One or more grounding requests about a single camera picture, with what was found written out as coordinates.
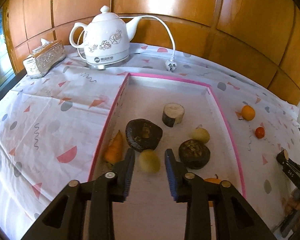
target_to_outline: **kettle lid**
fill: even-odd
[[[118,15],[110,12],[110,8],[106,5],[102,6],[100,12],[100,14],[93,18],[92,22],[102,22],[119,18]]]

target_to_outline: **white ceramic kettle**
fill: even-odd
[[[130,41],[136,34],[141,17],[135,17],[127,24],[108,6],[101,8],[101,14],[95,16],[88,25],[75,23],[70,32],[70,44],[83,48],[90,65],[108,65],[126,59],[129,56]],[[83,27],[82,44],[75,44],[73,35],[78,27]]]

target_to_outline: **orange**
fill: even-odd
[[[220,184],[220,182],[222,180],[221,179],[216,179],[216,178],[207,178],[207,179],[204,179],[204,181],[206,181],[206,182],[212,182],[212,183],[215,183],[215,184]]]
[[[256,116],[256,111],[251,106],[244,106],[241,115],[245,120],[251,121]]]
[[[258,139],[262,139],[266,135],[266,131],[262,126],[260,126],[256,129],[255,134]]]
[[[204,181],[212,182],[212,183],[215,183],[215,184],[220,184],[220,182],[222,180],[221,179],[216,179],[216,178],[207,178],[207,179],[204,179]],[[213,201],[209,201],[209,207],[213,207]]]

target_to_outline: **kettle handle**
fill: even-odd
[[[87,27],[87,25],[84,24],[84,23],[75,23],[74,26],[73,26],[73,28],[72,28],[72,30],[71,30],[71,32],[70,32],[70,36],[69,36],[70,44],[71,44],[73,47],[77,48],[77,49],[79,49],[79,48],[84,48],[83,43],[77,45],[77,44],[75,44],[75,42],[74,42],[74,40],[73,40],[74,32],[75,32],[75,30],[76,30],[77,28],[79,28],[79,27],[82,27],[83,30],[85,30],[85,28]]]

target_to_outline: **floral pattern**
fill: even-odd
[[[120,43],[121,38],[122,38],[121,33],[122,33],[121,30],[117,30],[115,32],[115,34],[110,36],[109,40],[111,41],[112,44],[119,44]]]
[[[94,44],[91,47],[89,47],[90,52],[94,52],[98,48],[98,45]]]
[[[101,45],[99,46],[99,49],[102,50],[106,50],[106,49],[110,49],[111,48],[111,44],[109,41],[102,41]]]

